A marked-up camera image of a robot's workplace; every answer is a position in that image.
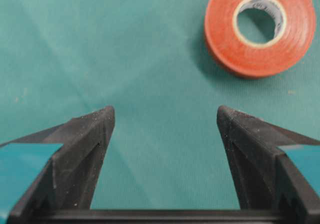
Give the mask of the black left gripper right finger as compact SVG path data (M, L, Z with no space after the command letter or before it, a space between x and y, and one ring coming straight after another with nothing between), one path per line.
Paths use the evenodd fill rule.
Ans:
M319 148L316 139L219 106L217 125L241 209L278 210L296 223L319 223L319 194L285 151Z

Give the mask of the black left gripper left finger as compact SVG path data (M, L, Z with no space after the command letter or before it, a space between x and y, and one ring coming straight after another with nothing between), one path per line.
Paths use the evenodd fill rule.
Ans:
M29 223L39 210L88 209L115 126L93 113L1 144L0 221Z

